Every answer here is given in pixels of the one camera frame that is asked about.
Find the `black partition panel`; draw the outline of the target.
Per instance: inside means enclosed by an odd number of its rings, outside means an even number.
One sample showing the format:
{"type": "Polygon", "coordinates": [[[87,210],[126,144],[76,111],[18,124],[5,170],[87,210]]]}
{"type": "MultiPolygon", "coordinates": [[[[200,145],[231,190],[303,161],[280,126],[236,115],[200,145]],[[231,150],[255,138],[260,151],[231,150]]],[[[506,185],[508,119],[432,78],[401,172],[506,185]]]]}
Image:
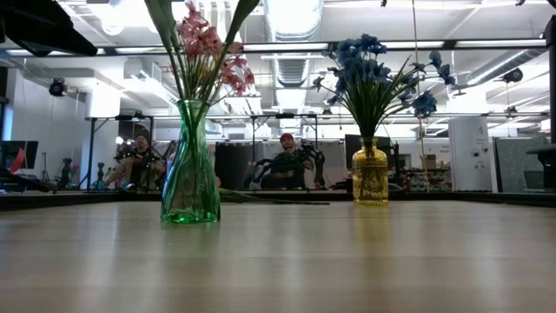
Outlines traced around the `black partition panel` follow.
{"type": "Polygon", "coordinates": [[[215,146],[215,173],[221,187],[228,190],[249,188],[253,162],[262,159],[262,144],[218,143],[215,146]]]}

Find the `black frame post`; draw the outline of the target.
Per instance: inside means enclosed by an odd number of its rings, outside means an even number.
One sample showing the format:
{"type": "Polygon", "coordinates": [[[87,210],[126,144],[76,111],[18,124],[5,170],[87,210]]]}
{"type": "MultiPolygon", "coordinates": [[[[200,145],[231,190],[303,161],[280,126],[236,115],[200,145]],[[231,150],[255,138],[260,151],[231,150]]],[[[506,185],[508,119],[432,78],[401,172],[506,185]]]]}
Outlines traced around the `black frame post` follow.
{"type": "Polygon", "coordinates": [[[552,15],[545,29],[549,53],[549,99],[551,143],[556,144],[556,15],[552,15]]]}

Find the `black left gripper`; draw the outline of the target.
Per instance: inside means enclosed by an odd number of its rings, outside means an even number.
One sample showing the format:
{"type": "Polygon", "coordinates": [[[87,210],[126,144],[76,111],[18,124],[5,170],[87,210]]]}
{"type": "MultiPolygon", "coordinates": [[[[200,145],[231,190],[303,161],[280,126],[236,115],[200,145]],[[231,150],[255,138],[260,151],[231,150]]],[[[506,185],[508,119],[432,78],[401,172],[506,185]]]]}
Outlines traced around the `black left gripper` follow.
{"type": "Polygon", "coordinates": [[[0,0],[0,43],[25,36],[25,48],[36,57],[54,51],[94,57],[98,48],[73,29],[57,0],[0,0]]]}

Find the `white round column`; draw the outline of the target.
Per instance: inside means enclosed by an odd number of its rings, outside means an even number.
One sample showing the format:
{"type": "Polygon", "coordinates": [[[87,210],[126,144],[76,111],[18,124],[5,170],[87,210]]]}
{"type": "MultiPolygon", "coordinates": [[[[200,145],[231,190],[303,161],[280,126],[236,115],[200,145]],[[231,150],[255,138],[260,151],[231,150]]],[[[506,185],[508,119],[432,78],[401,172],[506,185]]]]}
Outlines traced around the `white round column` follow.
{"type": "Polygon", "coordinates": [[[493,190],[487,119],[456,117],[449,122],[453,191],[493,190]]]}

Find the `green glass vase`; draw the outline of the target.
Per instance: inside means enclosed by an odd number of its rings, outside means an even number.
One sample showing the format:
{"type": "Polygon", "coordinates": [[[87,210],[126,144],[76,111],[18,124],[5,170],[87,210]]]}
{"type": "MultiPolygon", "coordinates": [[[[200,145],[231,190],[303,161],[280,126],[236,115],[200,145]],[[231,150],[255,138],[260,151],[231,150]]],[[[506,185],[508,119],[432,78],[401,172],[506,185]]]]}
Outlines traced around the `green glass vase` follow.
{"type": "Polygon", "coordinates": [[[221,200],[206,142],[208,105],[179,102],[180,138],[162,190],[164,223],[212,223],[221,219],[221,200]]]}

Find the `grey desk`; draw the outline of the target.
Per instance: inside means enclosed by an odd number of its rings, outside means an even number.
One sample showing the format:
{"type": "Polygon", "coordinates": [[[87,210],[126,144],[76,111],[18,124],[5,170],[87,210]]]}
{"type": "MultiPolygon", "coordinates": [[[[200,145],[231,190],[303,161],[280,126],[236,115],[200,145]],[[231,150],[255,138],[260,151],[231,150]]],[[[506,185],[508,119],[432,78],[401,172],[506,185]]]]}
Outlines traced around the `grey desk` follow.
{"type": "Polygon", "coordinates": [[[556,143],[529,148],[528,155],[536,155],[543,166],[543,186],[551,193],[556,193],[556,143]]]}

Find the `person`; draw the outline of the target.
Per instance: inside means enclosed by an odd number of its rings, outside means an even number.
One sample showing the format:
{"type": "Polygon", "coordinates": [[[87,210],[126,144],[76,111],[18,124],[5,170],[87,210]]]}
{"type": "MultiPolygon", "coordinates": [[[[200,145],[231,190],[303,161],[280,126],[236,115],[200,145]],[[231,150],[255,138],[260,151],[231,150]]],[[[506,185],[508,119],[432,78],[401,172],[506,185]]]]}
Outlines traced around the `person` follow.
{"type": "Polygon", "coordinates": [[[262,178],[262,188],[305,189],[305,170],[313,169],[313,163],[297,149],[294,137],[291,134],[282,134],[280,143],[282,152],[275,156],[270,172],[262,178]]]}
{"type": "Polygon", "coordinates": [[[135,147],[129,156],[124,157],[103,180],[105,186],[117,179],[132,184],[135,188],[155,188],[156,181],[164,174],[165,163],[150,149],[149,133],[139,133],[135,147]]]}

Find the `black monitor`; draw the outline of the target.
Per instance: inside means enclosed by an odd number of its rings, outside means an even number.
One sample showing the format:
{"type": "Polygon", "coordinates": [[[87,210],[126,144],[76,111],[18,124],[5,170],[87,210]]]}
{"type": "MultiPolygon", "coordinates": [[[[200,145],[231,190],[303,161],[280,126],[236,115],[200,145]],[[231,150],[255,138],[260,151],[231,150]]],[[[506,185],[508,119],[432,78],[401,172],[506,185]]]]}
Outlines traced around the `black monitor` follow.
{"type": "MultiPolygon", "coordinates": [[[[346,167],[348,170],[348,176],[352,178],[354,176],[354,157],[361,152],[362,155],[365,155],[364,149],[370,150],[372,147],[372,142],[369,142],[365,145],[360,135],[351,135],[347,134],[344,137],[344,147],[345,147],[345,154],[346,154],[346,167]]],[[[393,183],[395,181],[392,178],[392,174],[390,170],[394,167],[394,157],[392,154],[392,143],[389,137],[378,137],[376,148],[382,151],[387,158],[387,182],[393,183]]]]}

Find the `yellow glass vase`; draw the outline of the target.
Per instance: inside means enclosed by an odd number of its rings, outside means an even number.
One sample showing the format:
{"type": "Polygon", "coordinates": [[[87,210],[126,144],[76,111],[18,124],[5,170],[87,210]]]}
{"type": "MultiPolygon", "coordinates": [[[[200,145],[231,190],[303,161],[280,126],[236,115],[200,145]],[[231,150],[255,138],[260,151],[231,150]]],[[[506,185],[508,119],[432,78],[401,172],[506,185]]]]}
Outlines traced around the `yellow glass vase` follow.
{"type": "Polygon", "coordinates": [[[361,137],[361,148],[352,156],[354,202],[360,206],[388,204],[387,154],[377,148],[377,137],[361,137]]]}

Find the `black table frame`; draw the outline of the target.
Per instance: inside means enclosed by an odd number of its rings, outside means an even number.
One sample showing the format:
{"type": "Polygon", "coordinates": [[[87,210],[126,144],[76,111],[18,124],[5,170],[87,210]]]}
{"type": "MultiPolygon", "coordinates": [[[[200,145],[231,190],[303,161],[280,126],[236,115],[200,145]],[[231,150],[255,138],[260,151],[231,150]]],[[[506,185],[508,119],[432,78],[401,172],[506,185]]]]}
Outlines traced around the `black table frame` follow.
{"type": "MultiPolygon", "coordinates": [[[[337,191],[302,191],[302,190],[274,190],[239,192],[249,196],[265,198],[288,199],[312,202],[351,202],[353,196],[343,190],[337,191]]],[[[0,211],[31,210],[49,207],[63,207],[94,203],[115,202],[160,202],[162,196],[155,193],[116,192],[87,192],[62,194],[2,194],[0,195],[0,211]]],[[[405,193],[396,191],[389,196],[394,201],[462,201],[477,203],[506,203],[511,205],[525,205],[535,207],[556,208],[556,194],[547,193],[488,193],[488,192],[433,192],[433,193],[405,193]]]]}

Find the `silver air duct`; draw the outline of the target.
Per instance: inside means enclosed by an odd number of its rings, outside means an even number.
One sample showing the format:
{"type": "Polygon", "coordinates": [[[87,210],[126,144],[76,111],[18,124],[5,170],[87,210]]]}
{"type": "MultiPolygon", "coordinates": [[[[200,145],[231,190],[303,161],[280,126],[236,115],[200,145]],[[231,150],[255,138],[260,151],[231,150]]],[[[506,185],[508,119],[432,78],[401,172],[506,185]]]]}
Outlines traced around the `silver air duct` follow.
{"type": "MultiPolygon", "coordinates": [[[[319,38],[324,0],[262,0],[267,39],[271,43],[314,42],[319,38]]],[[[308,52],[273,55],[276,81],[301,87],[309,76],[308,52]]]]}

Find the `black frame bar with lights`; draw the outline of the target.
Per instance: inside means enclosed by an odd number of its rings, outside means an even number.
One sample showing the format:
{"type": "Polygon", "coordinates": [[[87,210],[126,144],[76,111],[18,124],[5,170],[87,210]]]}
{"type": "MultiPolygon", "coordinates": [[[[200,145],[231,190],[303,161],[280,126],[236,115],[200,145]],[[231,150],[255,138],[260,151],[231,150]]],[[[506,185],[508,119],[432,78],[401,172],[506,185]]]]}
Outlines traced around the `black frame bar with lights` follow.
{"type": "MultiPolygon", "coordinates": [[[[422,41],[382,41],[387,51],[410,50],[524,50],[544,49],[546,41],[538,38],[516,39],[447,39],[422,41]]],[[[288,42],[288,43],[245,43],[247,54],[274,53],[320,53],[338,42],[288,42]]],[[[97,57],[141,57],[165,55],[160,44],[145,46],[105,46],[99,47],[97,57]]]]}

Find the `dark computer monitor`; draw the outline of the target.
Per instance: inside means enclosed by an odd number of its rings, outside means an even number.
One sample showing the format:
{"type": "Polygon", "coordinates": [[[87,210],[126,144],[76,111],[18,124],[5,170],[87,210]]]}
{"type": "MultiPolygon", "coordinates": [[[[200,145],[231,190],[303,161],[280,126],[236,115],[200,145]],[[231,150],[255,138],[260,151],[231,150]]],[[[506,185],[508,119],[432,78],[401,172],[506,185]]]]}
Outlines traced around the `dark computer monitor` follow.
{"type": "Polygon", "coordinates": [[[12,171],[33,170],[38,141],[0,141],[0,166],[12,171]]]}

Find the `grey partition panel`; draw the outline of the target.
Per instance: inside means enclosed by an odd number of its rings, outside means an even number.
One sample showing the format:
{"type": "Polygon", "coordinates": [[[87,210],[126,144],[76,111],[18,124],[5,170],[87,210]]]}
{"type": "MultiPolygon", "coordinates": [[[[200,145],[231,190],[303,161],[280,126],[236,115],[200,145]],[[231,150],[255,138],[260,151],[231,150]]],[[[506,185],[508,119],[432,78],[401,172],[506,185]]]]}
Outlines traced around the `grey partition panel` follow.
{"type": "Polygon", "coordinates": [[[499,137],[494,139],[498,192],[544,192],[544,171],[534,154],[526,152],[547,144],[544,137],[499,137]]]}

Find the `pink artificial flowers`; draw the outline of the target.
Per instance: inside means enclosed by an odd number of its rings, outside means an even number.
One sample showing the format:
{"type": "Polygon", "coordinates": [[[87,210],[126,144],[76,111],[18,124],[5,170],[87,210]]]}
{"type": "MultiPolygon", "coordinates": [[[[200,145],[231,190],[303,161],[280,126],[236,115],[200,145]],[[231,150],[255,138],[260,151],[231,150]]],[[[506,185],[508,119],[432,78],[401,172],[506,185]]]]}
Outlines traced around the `pink artificial flowers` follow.
{"type": "MultiPolygon", "coordinates": [[[[248,15],[258,5],[259,0],[238,0],[235,8],[234,16],[229,26],[225,39],[221,39],[222,43],[230,45],[237,42],[235,37],[240,30],[242,23],[248,15]]],[[[223,98],[212,97],[213,83],[216,78],[215,59],[213,57],[204,56],[196,58],[188,58],[184,52],[184,59],[187,62],[189,72],[189,85],[195,90],[195,98],[210,106],[218,103],[223,98]]]]}

